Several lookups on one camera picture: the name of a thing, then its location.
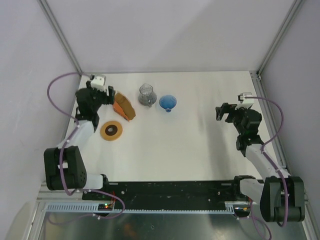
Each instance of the clear glass pitcher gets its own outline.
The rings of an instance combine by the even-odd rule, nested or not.
[[[147,84],[144,83],[140,89],[140,94],[139,94],[139,102],[144,105],[144,106],[148,106],[149,108],[151,108],[152,104],[154,104],[157,101],[157,95],[154,92],[154,88]]]

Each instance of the black circle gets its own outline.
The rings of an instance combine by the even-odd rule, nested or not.
[[[113,136],[118,132],[118,128],[116,125],[109,125],[105,128],[105,134],[108,136]]]

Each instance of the tabletop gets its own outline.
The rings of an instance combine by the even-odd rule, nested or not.
[[[79,88],[89,78],[82,76]],[[143,83],[153,86],[157,101],[152,107],[138,101]],[[253,164],[236,149],[238,136],[233,124],[216,121],[215,107],[237,104],[238,95],[256,91],[248,71],[160,72],[106,74],[106,87],[126,96],[136,113],[128,122],[111,105],[98,110],[96,132],[81,149],[88,173],[106,174],[109,181],[212,181],[232,180],[237,175],[261,178]],[[164,95],[177,99],[166,112],[159,105]],[[77,103],[72,115],[75,115]],[[258,100],[252,109],[262,113]],[[102,125],[118,121],[122,135],[106,141]],[[70,121],[67,134],[74,127]],[[270,139],[264,119],[259,127],[261,139]],[[267,147],[276,159],[272,144]]]

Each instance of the orange object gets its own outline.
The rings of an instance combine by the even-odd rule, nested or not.
[[[134,119],[136,116],[130,101],[119,92],[114,96],[113,110],[127,121]]]

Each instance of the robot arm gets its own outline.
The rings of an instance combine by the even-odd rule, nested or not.
[[[44,152],[46,184],[50,190],[63,190],[60,168],[63,168],[68,189],[101,189],[104,176],[87,173],[80,151],[89,137],[95,133],[99,124],[98,110],[102,105],[115,102],[115,91],[112,86],[105,88],[106,77],[92,75],[86,82],[86,88],[76,93],[76,109],[74,127],[78,130],[70,140],[68,136],[55,148]],[[59,155],[63,145],[63,164],[59,165]]]
[[[285,215],[284,184],[279,177],[281,172],[288,191],[288,221],[303,221],[304,183],[300,177],[291,176],[277,161],[270,158],[265,150],[262,152],[264,143],[258,135],[262,115],[251,109],[254,104],[253,99],[246,97],[252,97],[252,94],[239,95],[240,104],[223,103],[221,107],[215,108],[217,121],[220,121],[224,114],[228,114],[225,121],[233,123],[239,133],[236,149],[252,162],[262,176],[262,180],[252,176],[237,176],[235,179],[239,181],[238,194],[245,195],[260,204],[260,211],[266,222],[281,222]]]

